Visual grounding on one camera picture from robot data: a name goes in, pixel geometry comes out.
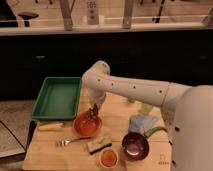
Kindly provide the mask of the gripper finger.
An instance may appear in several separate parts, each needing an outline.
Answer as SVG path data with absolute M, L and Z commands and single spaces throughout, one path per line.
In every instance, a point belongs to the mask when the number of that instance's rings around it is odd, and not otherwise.
M 94 106 L 93 106 L 94 115 L 98 115 L 98 112 L 99 112 L 98 106 L 96 104 L 94 104 Z

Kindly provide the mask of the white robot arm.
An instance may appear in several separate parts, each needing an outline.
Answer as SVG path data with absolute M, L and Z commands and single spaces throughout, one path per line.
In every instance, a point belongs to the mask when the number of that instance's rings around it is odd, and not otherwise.
M 97 105 L 110 92 L 173 113 L 170 171 L 213 171 L 213 85 L 112 76 L 102 60 L 84 72 L 82 82 Z

